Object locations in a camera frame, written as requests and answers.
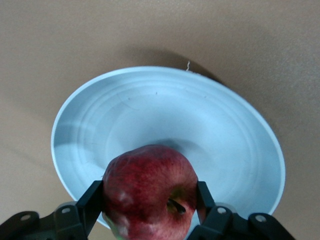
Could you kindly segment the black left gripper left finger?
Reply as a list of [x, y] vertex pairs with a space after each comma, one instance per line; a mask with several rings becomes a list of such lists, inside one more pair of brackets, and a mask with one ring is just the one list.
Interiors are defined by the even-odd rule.
[[51, 214], [21, 211], [0, 225], [2, 240], [87, 240], [102, 212], [101, 180], [95, 180], [78, 201], [65, 202]]

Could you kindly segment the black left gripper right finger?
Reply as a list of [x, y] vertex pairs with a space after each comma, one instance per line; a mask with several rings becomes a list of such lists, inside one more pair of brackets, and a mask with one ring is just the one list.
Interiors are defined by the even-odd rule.
[[273, 216], [252, 213], [247, 219], [230, 208], [216, 204], [204, 181], [197, 183], [196, 212], [199, 224], [188, 240], [293, 240], [294, 237]]

